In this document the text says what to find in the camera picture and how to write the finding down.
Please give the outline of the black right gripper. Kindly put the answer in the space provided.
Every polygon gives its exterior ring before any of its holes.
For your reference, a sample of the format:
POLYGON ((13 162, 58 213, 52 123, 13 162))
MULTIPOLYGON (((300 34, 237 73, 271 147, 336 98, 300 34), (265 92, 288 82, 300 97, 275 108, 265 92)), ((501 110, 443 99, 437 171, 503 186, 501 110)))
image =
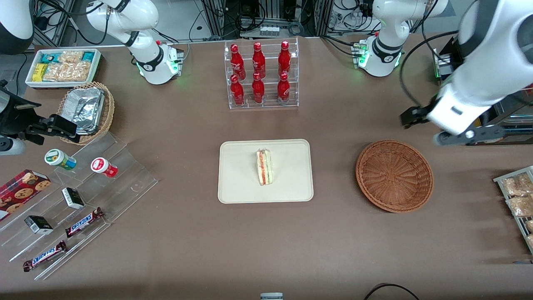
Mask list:
POLYGON ((36 145, 44 145, 44 135, 67 139, 75 144, 80 142, 76 132, 77 125, 72 121, 51 114, 48 124, 42 123, 44 117, 35 112, 42 104, 28 101, 6 89, 7 82, 1 81, 1 135, 14 139, 25 139, 36 145))

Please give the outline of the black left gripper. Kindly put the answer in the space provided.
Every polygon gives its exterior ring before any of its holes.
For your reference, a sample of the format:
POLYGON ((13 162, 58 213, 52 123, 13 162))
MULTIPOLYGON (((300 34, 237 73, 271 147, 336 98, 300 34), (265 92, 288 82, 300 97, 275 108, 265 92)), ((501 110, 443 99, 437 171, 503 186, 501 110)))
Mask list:
POLYGON ((432 107, 412 107, 408 108, 401 114, 401 124, 404 129, 409 129, 414 125, 424 124, 430 122, 429 114, 432 112, 432 107))

